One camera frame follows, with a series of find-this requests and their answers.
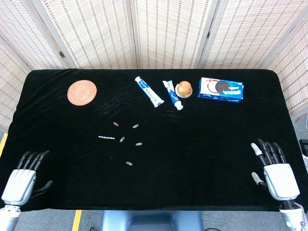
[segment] black tablecloth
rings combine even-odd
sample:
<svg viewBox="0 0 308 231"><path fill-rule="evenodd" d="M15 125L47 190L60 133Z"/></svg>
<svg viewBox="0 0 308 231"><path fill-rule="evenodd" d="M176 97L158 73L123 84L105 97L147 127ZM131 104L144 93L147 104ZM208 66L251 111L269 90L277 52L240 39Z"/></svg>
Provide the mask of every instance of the black tablecloth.
<svg viewBox="0 0 308 231"><path fill-rule="evenodd" d="M141 76L165 102L154 108L134 81ZM243 82L240 103L199 99L198 81ZM75 81L95 83L97 95L74 106ZM162 80L191 82L177 111ZM115 140L98 136L115 137ZM307 173L277 75L268 70L37 70L26 78L0 159L0 192L27 150L51 150L36 187L51 189L23 210L188 209L277 211L278 202L254 183L261 176L250 147L277 142L308 205Z"/></svg>

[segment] round orange coaster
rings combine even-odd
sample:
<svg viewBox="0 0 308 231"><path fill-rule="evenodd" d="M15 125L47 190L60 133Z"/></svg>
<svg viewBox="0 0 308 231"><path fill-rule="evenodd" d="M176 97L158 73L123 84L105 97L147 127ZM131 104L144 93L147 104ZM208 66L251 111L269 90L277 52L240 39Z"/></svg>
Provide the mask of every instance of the round orange coaster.
<svg viewBox="0 0 308 231"><path fill-rule="evenodd" d="M68 88L67 98L73 105L83 106L95 98L96 92L94 83L88 80L80 80Z"/></svg>

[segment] oreo box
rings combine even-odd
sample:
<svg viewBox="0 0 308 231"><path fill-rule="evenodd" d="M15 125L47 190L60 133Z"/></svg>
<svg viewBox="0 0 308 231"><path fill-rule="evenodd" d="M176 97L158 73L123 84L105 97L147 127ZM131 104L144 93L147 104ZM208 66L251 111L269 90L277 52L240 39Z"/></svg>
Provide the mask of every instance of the oreo box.
<svg viewBox="0 0 308 231"><path fill-rule="evenodd" d="M201 99L240 102L243 99L243 83L202 77L199 81Z"/></svg>

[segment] blue and white toothpaste tube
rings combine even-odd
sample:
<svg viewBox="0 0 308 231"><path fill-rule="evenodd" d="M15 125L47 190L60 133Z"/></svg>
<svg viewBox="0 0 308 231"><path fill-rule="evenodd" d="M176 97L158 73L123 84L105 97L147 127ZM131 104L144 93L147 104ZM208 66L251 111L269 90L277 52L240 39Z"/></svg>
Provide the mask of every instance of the blue and white toothpaste tube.
<svg viewBox="0 0 308 231"><path fill-rule="evenodd" d="M174 87L173 87L173 83L172 80L170 81L163 81L165 88L168 91L168 94L171 98L172 103L174 104L174 106L178 109L178 110L182 110L183 106L181 101L178 99L177 95L174 93Z"/></svg>
<svg viewBox="0 0 308 231"><path fill-rule="evenodd" d="M154 104L154 107L158 107L164 101L149 87L149 85L144 82L140 76L135 78L135 81L138 83L139 87L144 91L144 93L150 98L151 102Z"/></svg>

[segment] woven screen panel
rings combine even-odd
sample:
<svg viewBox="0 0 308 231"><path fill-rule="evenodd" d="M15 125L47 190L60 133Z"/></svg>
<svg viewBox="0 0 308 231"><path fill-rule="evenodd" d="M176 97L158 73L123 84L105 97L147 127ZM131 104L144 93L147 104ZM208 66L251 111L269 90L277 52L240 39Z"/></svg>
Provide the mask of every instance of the woven screen panel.
<svg viewBox="0 0 308 231"><path fill-rule="evenodd" d="M125 0L42 0L77 68L132 69Z"/></svg>
<svg viewBox="0 0 308 231"><path fill-rule="evenodd" d="M0 14L0 35L32 69L64 68L22 0L1 0Z"/></svg>
<svg viewBox="0 0 308 231"><path fill-rule="evenodd" d="M226 0L204 68L258 68L307 0Z"/></svg>
<svg viewBox="0 0 308 231"><path fill-rule="evenodd" d="M28 70L0 43L0 128L9 129Z"/></svg>
<svg viewBox="0 0 308 231"><path fill-rule="evenodd" d="M212 0L134 3L141 68L193 68Z"/></svg>
<svg viewBox="0 0 308 231"><path fill-rule="evenodd" d="M266 69L277 73L290 113L308 102L308 19Z"/></svg>

